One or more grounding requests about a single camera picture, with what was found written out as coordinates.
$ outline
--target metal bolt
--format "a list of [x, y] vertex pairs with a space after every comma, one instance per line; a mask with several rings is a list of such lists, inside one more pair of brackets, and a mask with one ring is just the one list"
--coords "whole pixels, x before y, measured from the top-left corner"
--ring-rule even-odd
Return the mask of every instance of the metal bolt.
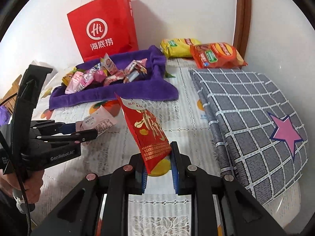
[[234, 177], [232, 175], [230, 175], [230, 174], [227, 174], [227, 175], [224, 176], [224, 179], [226, 181], [232, 182], [234, 180]]
[[188, 169], [189, 171], [196, 171], [196, 170], [197, 170], [197, 167], [196, 167], [195, 165], [189, 165], [189, 166], [187, 167], [187, 169]]
[[93, 173], [87, 174], [86, 179], [89, 181], [93, 181], [96, 178], [96, 175]]
[[124, 171], [132, 171], [132, 169], [133, 169], [133, 166], [132, 166], [132, 165], [125, 165], [125, 166], [123, 167], [123, 170], [124, 170]]

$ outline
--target purple cloth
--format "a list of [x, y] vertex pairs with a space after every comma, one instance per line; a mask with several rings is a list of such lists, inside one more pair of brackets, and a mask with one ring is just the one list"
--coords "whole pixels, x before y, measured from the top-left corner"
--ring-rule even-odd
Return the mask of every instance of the purple cloth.
[[[50, 96], [49, 109], [53, 110], [93, 101], [114, 100], [116, 99], [115, 93], [126, 99], [140, 98], [156, 101], [178, 99], [178, 90], [163, 79], [166, 57], [157, 47], [151, 46], [147, 50], [120, 53], [110, 57], [118, 69], [124, 69], [133, 60], [147, 58], [145, 67], [148, 74], [145, 75], [145, 80], [91, 88], [73, 94], [65, 94], [66, 87], [60, 86], [55, 88]], [[100, 62], [99, 59], [90, 60], [78, 65], [77, 68], [90, 69], [98, 62]]]
[[10, 120], [10, 113], [5, 106], [0, 106], [0, 127], [5, 125]]

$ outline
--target cable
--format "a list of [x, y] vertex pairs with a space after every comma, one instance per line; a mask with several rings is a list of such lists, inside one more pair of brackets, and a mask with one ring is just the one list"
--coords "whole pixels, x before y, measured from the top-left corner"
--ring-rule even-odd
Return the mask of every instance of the cable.
[[5, 104], [6, 102], [8, 102], [10, 99], [14, 98], [18, 93], [14, 93], [12, 96], [8, 97], [7, 99], [5, 99], [4, 101], [2, 101], [0, 103], [0, 106], [2, 106], [3, 104]]
[[13, 169], [15, 171], [16, 177], [18, 179], [19, 186], [21, 188], [22, 196], [23, 196], [23, 199], [24, 199], [24, 202], [25, 202], [25, 205], [26, 205], [26, 220], [27, 220], [27, 226], [28, 226], [27, 236], [30, 236], [31, 229], [32, 229], [31, 228], [31, 213], [30, 213], [30, 208], [28, 206], [28, 201], [27, 201], [27, 197], [26, 197], [25, 188], [24, 188], [24, 185], [23, 185], [22, 176], [21, 176], [20, 170], [19, 170], [19, 168], [18, 168], [18, 166], [16, 164], [16, 160], [14, 159], [12, 153], [10, 152], [10, 147], [8, 146], [7, 141], [5, 140], [5, 138], [4, 138], [4, 136], [3, 136], [1, 131], [0, 131], [0, 144], [4, 148], [4, 151], [7, 153], [7, 156], [8, 156], [9, 161], [11, 162], [11, 164], [13, 166]]

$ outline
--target lace tablecloth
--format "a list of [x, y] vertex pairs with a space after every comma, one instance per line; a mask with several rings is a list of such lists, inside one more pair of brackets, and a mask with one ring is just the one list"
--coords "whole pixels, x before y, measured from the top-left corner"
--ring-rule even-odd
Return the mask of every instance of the lace tablecloth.
[[[160, 121], [168, 140], [177, 141], [181, 153], [190, 157], [192, 164], [207, 173], [219, 176], [220, 169], [212, 145], [212, 134], [198, 94], [188, 73], [196, 67], [190, 60], [173, 59], [167, 62], [168, 82], [179, 90], [176, 101], [135, 100], [150, 110]], [[49, 93], [61, 82], [65, 72], [58, 73], [42, 92], [33, 120], [52, 119], [72, 123], [93, 112], [97, 102], [70, 108], [48, 110]], [[87, 173], [99, 176], [112, 173], [129, 162], [139, 149], [130, 134], [122, 111], [118, 111], [118, 124], [100, 135], [88, 146], [82, 146], [82, 155], [76, 159], [45, 170], [42, 194], [32, 218], [40, 223], [47, 214], [80, 182]], [[265, 208], [285, 226], [298, 213], [299, 187], [296, 183]], [[190, 235], [190, 196], [177, 196], [171, 171], [161, 177], [148, 177], [142, 196], [129, 196], [129, 235]], [[220, 225], [217, 212], [217, 224]]]

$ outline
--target human hand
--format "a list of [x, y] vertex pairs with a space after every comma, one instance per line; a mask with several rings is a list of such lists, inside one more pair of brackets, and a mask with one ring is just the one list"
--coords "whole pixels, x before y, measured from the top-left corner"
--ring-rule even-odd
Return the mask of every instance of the human hand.
[[[44, 170], [32, 172], [29, 179], [24, 182], [28, 203], [36, 203], [39, 201], [40, 188], [43, 185]], [[6, 195], [13, 198], [13, 188], [21, 190], [15, 173], [4, 175], [0, 170], [0, 190]]]

